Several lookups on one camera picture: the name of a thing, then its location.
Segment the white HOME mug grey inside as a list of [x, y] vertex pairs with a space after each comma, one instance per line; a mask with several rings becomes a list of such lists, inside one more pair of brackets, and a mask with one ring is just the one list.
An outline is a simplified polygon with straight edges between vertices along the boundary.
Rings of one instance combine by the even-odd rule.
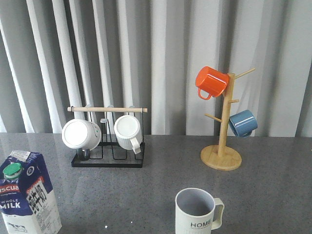
[[222, 226], [225, 205], [200, 188], [185, 188], [175, 197], [175, 233], [210, 234]]

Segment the blue white milk carton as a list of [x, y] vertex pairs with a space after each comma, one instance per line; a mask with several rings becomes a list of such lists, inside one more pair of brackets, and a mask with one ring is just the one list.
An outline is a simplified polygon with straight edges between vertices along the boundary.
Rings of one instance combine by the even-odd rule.
[[41, 153], [13, 150], [0, 167], [0, 212], [10, 234], [57, 234], [62, 228]]

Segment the white ribbed mug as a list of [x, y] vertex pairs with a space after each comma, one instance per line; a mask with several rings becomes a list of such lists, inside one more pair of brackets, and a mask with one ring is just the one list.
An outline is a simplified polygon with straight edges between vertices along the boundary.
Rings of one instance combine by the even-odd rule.
[[142, 132], [138, 119], [131, 115], [124, 115], [114, 124], [118, 144], [125, 150], [132, 150], [135, 154], [141, 152]]

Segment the orange enamel mug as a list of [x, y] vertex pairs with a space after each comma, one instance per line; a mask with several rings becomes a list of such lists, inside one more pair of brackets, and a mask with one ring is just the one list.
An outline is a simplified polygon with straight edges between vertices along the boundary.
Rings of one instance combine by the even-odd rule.
[[195, 79], [198, 96], [203, 100], [220, 96], [225, 91], [229, 80], [229, 75], [209, 66], [203, 67]]

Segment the wooden mug tree stand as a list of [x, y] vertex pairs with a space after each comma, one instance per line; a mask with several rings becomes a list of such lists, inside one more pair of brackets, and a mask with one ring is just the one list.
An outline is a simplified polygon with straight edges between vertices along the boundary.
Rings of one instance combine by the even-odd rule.
[[239, 102], [238, 99], [232, 99], [235, 80], [250, 72], [253, 72], [254, 70], [255, 68], [252, 68], [239, 75], [229, 73], [229, 83], [227, 85], [227, 88], [223, 92], [224, 99], [221, 119], [216, 118], [210, 114], [205, 115], [220, 122], [218, 144], [207, 146], [203, 148], [200, 152], [200, 158], [202, 162], [211, 168], [222, 171], [231, 171], [237, 169], [241, 165], [242, 158], [239, 152], [237, 152], [233, 148], [226, 146], [230, 110], [232, 103]]

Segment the blue enamel mug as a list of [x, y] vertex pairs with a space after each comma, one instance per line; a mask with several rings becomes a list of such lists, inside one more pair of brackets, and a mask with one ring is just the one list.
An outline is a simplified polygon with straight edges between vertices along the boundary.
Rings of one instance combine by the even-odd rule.
[[250, 110], [230, 116], [229, 126], [236, 137], [249, 137], [258, 128], [256, 118]]

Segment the grey pleated curtain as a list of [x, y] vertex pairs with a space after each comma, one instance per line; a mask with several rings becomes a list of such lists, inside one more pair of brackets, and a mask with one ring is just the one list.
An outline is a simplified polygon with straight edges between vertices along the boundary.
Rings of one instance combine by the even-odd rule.
[[254, 72], [232, 114], [256, 136], [312, 135], [309, 0], [3, 0], [0, 130], [60, 133], [69, 106], [146, 107], [154, 135], [219, 134], [222, 99], [200, 99], [203, 66]]

